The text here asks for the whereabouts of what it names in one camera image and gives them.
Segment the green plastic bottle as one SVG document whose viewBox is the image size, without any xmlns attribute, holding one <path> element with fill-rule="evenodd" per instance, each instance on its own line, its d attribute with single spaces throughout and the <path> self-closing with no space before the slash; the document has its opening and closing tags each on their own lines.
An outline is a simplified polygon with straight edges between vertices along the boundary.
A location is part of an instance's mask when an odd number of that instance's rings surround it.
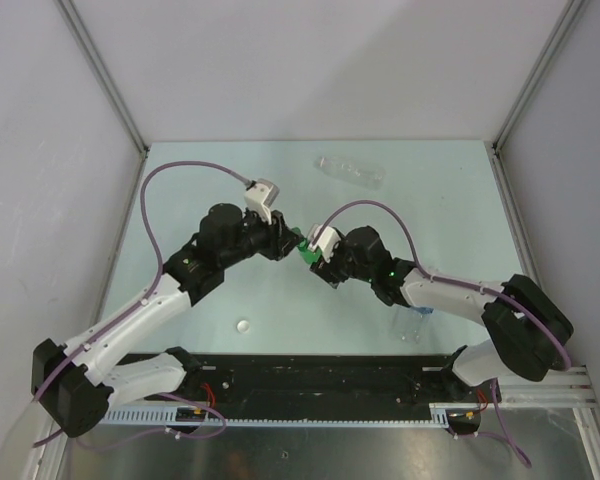
<svg viewBox="0 0 600 480">
<path fill-rule="evenodd" d="M 321 257 L 321 251 L 319 248 L 316 250 L 310 249 L 310 241 L 308 239 L 304 239 L 297 247 L 299 254 L 303 261 L 307 265 L 315 264 Z"/>
</svg>

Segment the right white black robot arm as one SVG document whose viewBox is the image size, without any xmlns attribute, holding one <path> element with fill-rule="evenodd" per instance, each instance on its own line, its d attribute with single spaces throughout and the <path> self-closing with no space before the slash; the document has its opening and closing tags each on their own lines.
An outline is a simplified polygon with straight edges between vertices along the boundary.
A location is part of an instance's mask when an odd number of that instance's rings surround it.
<svg viewBox="0 0 600 480">
<path fill-rule="evenodd" d="M 441 388 L 464 401 L 487 380 L 514 374 L 531 382 L 567 370 L 570 321 L 529 277 L 471 283 L 426 275 L 416 263 L 393 256 L 370 226 L 348 234 L 314 225 L 307 248 L 317 254 L 311 271 L 332 287 L 348 280 L 368 284 L 387 306 L 431 308 L 483 326 L 488 340 L 456 350 L 443 369 Z"/>
</svg>

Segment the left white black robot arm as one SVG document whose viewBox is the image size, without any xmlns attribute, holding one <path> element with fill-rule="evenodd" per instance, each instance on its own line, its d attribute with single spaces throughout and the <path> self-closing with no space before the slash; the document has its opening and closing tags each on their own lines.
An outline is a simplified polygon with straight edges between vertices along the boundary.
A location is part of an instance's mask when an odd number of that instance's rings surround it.
<svg viewBox="0 0 600 480">
<path fill-rule="evenodd" d="M 201 387 L 195 357 L 173 347 L 145 361 L 122 364 L 140 341 L 219 287 L 226 271 L 255 255 L 280 261 L 303 240 L 279 211 L 270 220 L 233 204 L 216 204 L 191 239 L 162 263 L 159 275 L 116 317 L 32 354 L 32 395 L 61 433 L 77 438 L 125 403 L 173 393 L 187 400 Z"/>
</svg>

